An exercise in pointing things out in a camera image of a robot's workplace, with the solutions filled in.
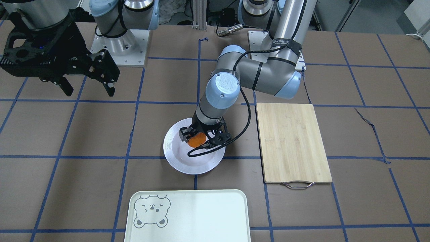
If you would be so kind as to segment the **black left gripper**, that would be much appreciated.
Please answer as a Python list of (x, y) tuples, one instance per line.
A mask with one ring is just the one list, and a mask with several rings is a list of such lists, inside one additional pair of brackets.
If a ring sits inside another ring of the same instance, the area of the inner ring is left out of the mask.
[(199, 121), (197, 117), (192, 117), (190, 127), (182, 127), (179, 130), (181, 141), (186, 143), (198, 133), (204, 133), (208, 140), (197, 149), (209, 150), (213, 147), (222, 146), (232, 139), (224, 118), (216, 121), (213, 125), (207, 125)]

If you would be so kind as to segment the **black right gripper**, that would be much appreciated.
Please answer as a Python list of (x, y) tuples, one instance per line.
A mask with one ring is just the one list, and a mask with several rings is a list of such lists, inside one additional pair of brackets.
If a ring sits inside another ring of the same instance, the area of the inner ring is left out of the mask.
[(9, 18), (15, 27), (1, 57), (3, 70), (17, 77), (52, 82), (66, 96), (71, 96), (74, 89), (65, 75), (85, 75), (102, 83), (109, 97), (114, 96), (120, 70), (106, 49), (97, 53), (87, 49), (72, 12), (52, 26), (35, 30), (26, 26), (20, 9)]

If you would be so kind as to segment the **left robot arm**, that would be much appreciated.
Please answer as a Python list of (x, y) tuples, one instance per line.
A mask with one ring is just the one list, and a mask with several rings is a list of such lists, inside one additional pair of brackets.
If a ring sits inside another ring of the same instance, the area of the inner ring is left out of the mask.
[(316, 6), (315, 0), (242, 0), (239, 21), (263, 29), (268, 36), (258, 53), (267, 60), (250, 59), (254, 51), (237, 45), (223, 49), (211, 73), (189, 127), (179, 130), (181, 141), (204, 134), (198, 149), (219, 150), (235, 141), (227, 131), (224, 114), (236, 102), (243, 88), (280, 98), (293, 98), (301, 80), (295, 70), (302, 44)]

